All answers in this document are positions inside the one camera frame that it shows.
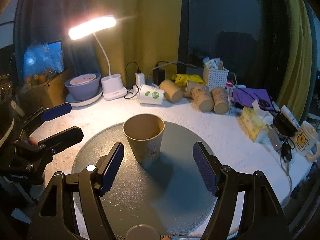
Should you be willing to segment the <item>operator fingertip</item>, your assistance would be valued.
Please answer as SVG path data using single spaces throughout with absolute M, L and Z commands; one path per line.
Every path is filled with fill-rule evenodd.
M 37 146 L 39 144 L 39 142 L 34 137 L 29 137 L 28 138 L 28 143 L 33 145 L 33 146 Z

